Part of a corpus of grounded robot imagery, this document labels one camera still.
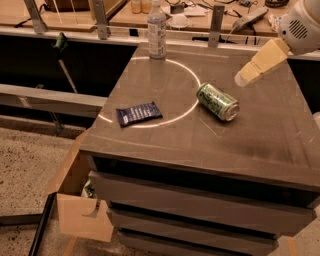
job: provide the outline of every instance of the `green can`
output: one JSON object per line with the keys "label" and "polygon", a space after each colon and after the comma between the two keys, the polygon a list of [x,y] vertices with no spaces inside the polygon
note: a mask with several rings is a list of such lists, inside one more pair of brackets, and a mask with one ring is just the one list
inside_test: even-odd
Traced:
{"label": "green can", "polygon": [[238,114],[239,102],[210,83],[201,85],[197,92],[199,102],[222,121],[231,121]]}

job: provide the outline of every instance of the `terrazzo floor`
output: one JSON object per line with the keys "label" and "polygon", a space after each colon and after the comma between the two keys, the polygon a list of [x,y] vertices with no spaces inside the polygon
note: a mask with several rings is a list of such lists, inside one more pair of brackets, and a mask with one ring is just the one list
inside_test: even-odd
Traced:
{"label": "terrazzo floor", "polygon": [[[51,123],[0,116],[0,216],[41,213],[44,189],[83,128],[66,127],[59,137]],[[111,243],[63,235],[54,203],[39,248],[40,256],[160,256]],[[0,227],[0,256],[28,255],[36,226]],[[319,256],[320,218],[295,237],[281,237],[268,256]]]}

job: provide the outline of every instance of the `bottle label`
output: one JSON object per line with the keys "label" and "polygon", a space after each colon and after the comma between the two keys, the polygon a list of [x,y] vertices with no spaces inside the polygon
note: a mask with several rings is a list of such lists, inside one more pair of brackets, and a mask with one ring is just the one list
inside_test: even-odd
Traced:
{"label": "bottle label", "polygon": [[152,56],[166,55],[166,21],[148,24],[149,53]]}

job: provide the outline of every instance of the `cardboard box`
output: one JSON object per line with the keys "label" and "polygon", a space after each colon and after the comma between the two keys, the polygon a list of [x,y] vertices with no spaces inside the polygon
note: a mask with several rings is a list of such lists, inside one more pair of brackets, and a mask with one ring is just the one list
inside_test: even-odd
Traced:
{"label": "cardboard box", "polygon": [[107,215],[108,206],[103,200],[80,197],[82,188],[91,171],[79,148],[88,131],[77,137],[46,194],[57,192],[60,232],[77,237],[110,242],[113,226]]}

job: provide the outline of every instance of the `dark brown tabletop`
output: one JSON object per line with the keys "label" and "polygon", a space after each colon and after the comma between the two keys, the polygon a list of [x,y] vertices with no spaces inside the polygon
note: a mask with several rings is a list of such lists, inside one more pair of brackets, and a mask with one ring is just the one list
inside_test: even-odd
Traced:
{"label": "dark brown tabletop", "polygon": [[[170,45],[166,60],[153,60],[141,44],[81,151],[320,192],[320,131],[289,65],[246,88],[234,82],[253,54]],[[233,121],[221,122],[198,104],[196,92],[204,82],[238,99]],[[116,108],[152,101],[163,118],[120,127]]]}

